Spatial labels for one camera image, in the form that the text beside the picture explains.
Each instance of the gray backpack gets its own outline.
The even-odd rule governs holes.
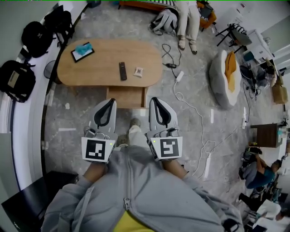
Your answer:
[[[178,26],[178,11],[173,7],[166,7],[159,15],[151,22],[153,33],[164,31],[166,33],[174,33]]]

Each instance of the teal shirt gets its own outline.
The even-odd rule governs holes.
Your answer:
[[[252,182],[249,183],[247,189],[254,189],[261,186],[264,186],[272,181],[275,177],[275,173],[270,167],[265,168],[264,174],[257,171],[257,174]]]

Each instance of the person in teal shirt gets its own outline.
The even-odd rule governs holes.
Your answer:
[[[256,154],[256,162],[251,163],[245,168],[241,168],[239,176],[241,179],[246,179],[247,189],[255,189],[270,183],[281,165],[281,160],[277,159],[271,167],[269,167],[265,161]]]

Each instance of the chair leg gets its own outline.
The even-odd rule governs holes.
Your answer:
[[[230,29],[230,28],[228,27],[228,28],[224,29],[223,31],[221,31],[220,33],[216,34],[216,37],[217,37],[218,35],[220,35],[221,33],[224,33],[225,31],[227,31],[228,29]]]
[[[222,43],[222,41],[224,41],[225,40],[225,38],[228,36],[230,34],[230,32],[229,33],[227,33],[227,35],[225,36],[225,37],[223,37],[223,39],[217,44],[217,46],[219,46],[221,43]]]
[[[243,46],[240,46],[234,53],[237,53]]]

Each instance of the jacket sleeve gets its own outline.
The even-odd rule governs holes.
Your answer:
[[[198,195],[200,195],[204,201],[215,211],[215,213],[221,218],[222,223],[225,221],[222,215],[226,215],[226,219],[232,219],[237,222],[239,229],[237,232],[244,231],[242,218],[240,211],[234,207],[232,204],[227,203],[221,200],[218,197],[215,197],[209,194],[203,187],[201,186],[199,180],[192,176],[190,173],[183,178],[183,181]]]
[[[91,182],[81,177],[77,184],[67,184],[60,189],[46,210],[41,231],[58,231],[59,223],[70,231],[75,209],[91,185]]]

